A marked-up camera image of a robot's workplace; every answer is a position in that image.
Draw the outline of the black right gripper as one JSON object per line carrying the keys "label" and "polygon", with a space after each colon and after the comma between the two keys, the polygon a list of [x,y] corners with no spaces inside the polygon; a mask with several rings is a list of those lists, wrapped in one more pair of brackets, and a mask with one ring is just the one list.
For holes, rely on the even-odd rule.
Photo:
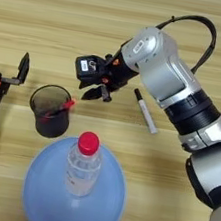
{"label": "black right gripper", "polygon": [[[124,62],[121,51],[118,51],[115,55],[106,55],[106,72],[101,78],[101,88],[91,88],[82,95],[82,100],[95,100],[102,97],[105,102],[111,101],[110,93],[117,91],[121,87],[128,84],[128,80],[134,78],[138,72],[133,71]],[[93,85],[93,80],[82,80],[79,84],[79,89],[84,89]]]}

